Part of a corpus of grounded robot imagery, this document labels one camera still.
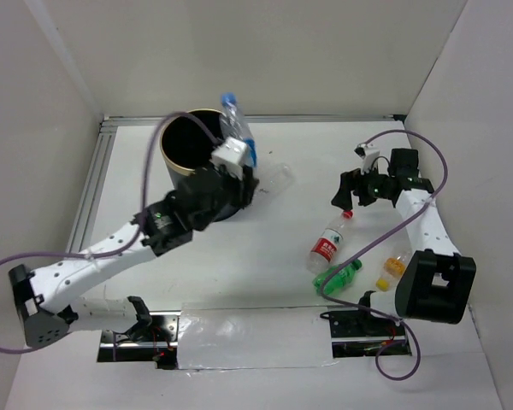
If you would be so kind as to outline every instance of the green bottle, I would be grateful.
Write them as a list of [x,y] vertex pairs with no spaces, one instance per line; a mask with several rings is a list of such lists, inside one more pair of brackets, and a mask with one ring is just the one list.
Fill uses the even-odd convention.
[[[356,272],[361,269],[363,264],[360,260],[355,259],[350,265],[346,266],[340,272],[333,276],[333,278],[325,285],[324,293],[325,295],[330,295],[336,290],[343,289],[346,285],[350,284],[353,281],[353,278],[356,276]],[[325,278],[333,273],[333,271],[339,267],[339,265],[331,266],[325,272],[320,273],[313,280],[313,284],[315,286],[315,291],[319,293],[319,288],[321,284],[325,280]]]

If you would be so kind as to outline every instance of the yellow object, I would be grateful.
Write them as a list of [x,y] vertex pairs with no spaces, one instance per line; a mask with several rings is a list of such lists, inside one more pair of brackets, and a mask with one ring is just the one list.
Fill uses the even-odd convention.
[[390,284],[387,282],[387,280],[380,278],[376,281],[376,287],[385,292],[386,290],[390,289]]
[[395,258],[388,258],[386,263],[384,263],[384,270],[394,278],[401,278],[405,269],[404,263]]

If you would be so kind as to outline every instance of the red label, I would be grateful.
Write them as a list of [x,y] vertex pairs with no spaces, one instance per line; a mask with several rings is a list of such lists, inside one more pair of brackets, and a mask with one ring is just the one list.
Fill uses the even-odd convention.
[[328,262],[330,262],[336,253],[336,246],[328,239],[320,237],[319,241],[317,241],[311,251],[323,256]]

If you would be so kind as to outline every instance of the black cylindrical container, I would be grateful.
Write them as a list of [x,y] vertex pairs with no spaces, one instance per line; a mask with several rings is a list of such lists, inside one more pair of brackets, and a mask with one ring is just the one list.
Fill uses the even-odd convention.
[[[221,132],[220,111],[195,109],[190,111],[190,114],[200,119],[215,137],[224,140]],[[206,165],[214,149],[205,132],[195,122],[185,117],[176,118],[163,129],[160,147],[175,188],[179,181],[193,173],[194,169]],[[225,220],[238,211],[238,208],[228,206],[215,221]]]

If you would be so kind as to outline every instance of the water bottle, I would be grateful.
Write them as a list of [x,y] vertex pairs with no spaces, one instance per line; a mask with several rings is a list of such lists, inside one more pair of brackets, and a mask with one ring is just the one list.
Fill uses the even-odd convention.
[[[325,295],[331,295],[332,293],[337,292],[338,290],[344,289],[347,285],[351,284],[353,282],[354,277],[356,276],[356,272],[361,269],[363,264],[360,260],[355,259],[350,265],[346,266],[344,269],[341,269],[340,272],[338,272],[336,275],[333,276],[331,280],[325,285],[325,288],[323,288],[323,293]],[[325,280],[325,278],[334,272],[336,268],[339,266],[332,266],[329,267],[328,270],[326,270],[323,273],[320,273],[315,277],[313,280],[313,284],[315,287],[315,291],[319,293],[319,289],[321,288],[321,284]]]
[[352,216],[352,211],[344,211],[328,224],[306,260],[306,267],[310,272],[319,275],[328,269],[334,254],[344,242]]
[[243,111],[238,105],[238,100],[232,92],[227,92],[221,96],[222,115],[221,130],[222,135],[226,137],[237,138],[249,145],[250,167],[257,167],[257,151],[255,149],[255,139],[251,129],[245,120]]
[[384,262],[380,277],[376,281],[376,287],[386,292],[397,286],[411,258],[412,252],[409,250],[394,250],[392,255]]

